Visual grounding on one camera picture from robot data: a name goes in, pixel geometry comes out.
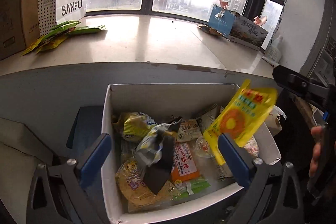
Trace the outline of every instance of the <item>brown cardboard box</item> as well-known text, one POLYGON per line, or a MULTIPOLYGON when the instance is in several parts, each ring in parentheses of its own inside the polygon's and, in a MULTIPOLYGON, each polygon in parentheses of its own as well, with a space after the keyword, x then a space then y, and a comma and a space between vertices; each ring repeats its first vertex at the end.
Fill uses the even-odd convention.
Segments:
POLYGON ((40 37, 37 0, 0 0, 0 60, 40 37))
POLYGON ((20 0, 0 0, 0 60, 26 48, 21 27, 20 0))

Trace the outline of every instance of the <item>orange ring picture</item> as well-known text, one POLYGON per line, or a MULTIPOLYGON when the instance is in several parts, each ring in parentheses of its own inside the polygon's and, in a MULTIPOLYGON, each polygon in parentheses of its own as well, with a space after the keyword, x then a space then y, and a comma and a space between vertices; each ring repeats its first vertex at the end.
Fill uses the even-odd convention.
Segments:
POLYGON ((229 133, 232 139, 237 138, 245 129, 245 118, 238 109, 230 109, 220 122, 221 133, 229 133))

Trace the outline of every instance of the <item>hand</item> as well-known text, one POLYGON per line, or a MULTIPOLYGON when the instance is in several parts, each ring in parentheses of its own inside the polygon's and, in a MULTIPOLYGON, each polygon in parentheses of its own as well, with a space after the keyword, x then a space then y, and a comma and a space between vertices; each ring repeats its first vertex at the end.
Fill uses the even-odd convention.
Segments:
MULTIPOLYGON (((320 140, 323 134, 323 127, 313 127, 310 132, 313 135, 314 139, 320 140)), ((319 158, 321 155, 321 142, 318 141, 313 148, 313 157, 310 162, 309 177, 313 177, 319 166, 319 158)))

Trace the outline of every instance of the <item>cardboard box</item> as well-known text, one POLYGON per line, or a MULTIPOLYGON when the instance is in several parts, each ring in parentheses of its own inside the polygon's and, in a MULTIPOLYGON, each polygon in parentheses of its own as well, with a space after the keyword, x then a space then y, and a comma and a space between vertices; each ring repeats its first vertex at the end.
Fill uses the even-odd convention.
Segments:
MULTIPOLYGON (((238 85, 235 84, 110 85, 105 97, 101 132, 112 136, 114 147, 116 141, 111 124, 113 114, 141 111, 150 115, 157 123, 171 115, 188 119, 192 113, 199 113, 214 103, 226 106, 238 89, 238 85)), ((280 160, 280 152, 265 124, 262 124, 254 137, 260 149, 259 156, 267 164, 272 165, 280 160)), ((232 205, 232 203, 229 204, 232 202, 230 197, 242 189, 230 180, 218 180, 212 159, 202 158, 196 165, 200 173, 208 179, 210 187, 186 199, 172 202, 170 205, 173 206, 129 214, 125 198, 120 193, 115 180, 120 159, 118 151, 117 146, 111 150, 101 169, 105 208, 112 224, 121 221, 127 224, 145 224, 172 220, 195 213, 220 201, 224 202, 224 199, 229 206, 232 205)))
POLYGON ((220 32, 233 42, 259 50, 266 39, 268 32, 253 21, 235 12, 223 10, 214 5, 208 23, 209 27, 220 32))
POLYGON ((37 0, 0 0, 0 60, 40 37, 37 0))

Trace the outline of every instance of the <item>round cracker package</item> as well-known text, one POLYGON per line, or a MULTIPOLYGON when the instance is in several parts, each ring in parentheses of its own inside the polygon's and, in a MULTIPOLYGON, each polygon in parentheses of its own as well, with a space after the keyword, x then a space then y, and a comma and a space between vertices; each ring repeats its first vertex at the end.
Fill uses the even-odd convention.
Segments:
POLYGON ((140 177, 136 157, 131 157, 122 164, 115 178, 122 194, 136 208, 172 200, 180 195, 169 180, 157 195, 153 194, 140 177))

